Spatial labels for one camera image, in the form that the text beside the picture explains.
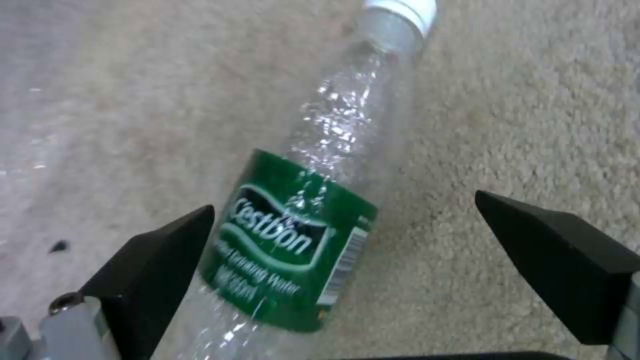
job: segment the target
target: floor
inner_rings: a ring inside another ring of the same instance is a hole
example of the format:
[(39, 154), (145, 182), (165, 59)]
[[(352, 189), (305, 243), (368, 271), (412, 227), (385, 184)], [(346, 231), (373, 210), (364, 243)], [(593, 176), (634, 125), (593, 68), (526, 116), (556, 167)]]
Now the floor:
[[(0, 3), (0, 313), (34, 334), (132, 235), (224, 203), (358, 0)], [(598, 359), (517, 274), (485, 189), (640, 250), (640, 5), (441, 0), (376, 235), (315, 358)], [(65, 252), (49, 254), (58, 240)]]

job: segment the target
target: white bottle cap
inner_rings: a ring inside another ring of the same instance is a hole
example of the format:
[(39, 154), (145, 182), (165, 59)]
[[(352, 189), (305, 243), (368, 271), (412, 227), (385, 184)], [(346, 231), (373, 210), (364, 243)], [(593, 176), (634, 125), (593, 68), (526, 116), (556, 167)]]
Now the white bottle cap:
[(394, 12), (418, 27), (426, 37), (438, 11), (435, 0), (366, 0), (364, 8), (381, 8)]

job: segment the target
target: bottle label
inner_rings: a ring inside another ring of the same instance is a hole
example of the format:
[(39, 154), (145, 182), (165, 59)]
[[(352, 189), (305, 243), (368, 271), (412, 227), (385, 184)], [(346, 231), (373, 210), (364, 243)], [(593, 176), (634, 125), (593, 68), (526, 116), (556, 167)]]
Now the bottle label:
[(200, 274), (256, 320), (316, 331), (376, 212), (329, 179), (257, 150), (212, 232)]

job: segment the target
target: barcode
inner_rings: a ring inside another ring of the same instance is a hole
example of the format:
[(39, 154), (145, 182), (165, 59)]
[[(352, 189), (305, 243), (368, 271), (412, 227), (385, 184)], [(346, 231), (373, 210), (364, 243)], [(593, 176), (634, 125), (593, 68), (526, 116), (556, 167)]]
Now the barcode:
[(338, 261), (336, 261), (335, 266), (333, 266), (331, 275), (329, 275), (329, 279), (324, 285), (324, 289), (322, 290), (322, 293), (320, 294), (320, 297), (318, 298), (316, 304), (333, 305), (336, 300), (338, 300), (340, 289), (347, 281), (347, 277), (353, 269), (356, 258), (361, 253), (362, 248), (364, 247), (364, 243), (367, 239), (368, 234), (369, 233), (359, 227), (353, 228), (351, 234), (349, 235), (349, 239), (347, 240), (347, 245), (342, 250), (342, 253), (338, 258)]

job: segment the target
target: plastic water bottle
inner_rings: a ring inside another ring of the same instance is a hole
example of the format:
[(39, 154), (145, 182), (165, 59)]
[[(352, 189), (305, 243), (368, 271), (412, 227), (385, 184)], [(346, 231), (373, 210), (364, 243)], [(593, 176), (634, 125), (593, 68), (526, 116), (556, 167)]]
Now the plastic water bottle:
[(435, 0), (370, 0), (276, 153), (256, 150), (166, 341), (183, 360), (304, 360), (402, 156)]

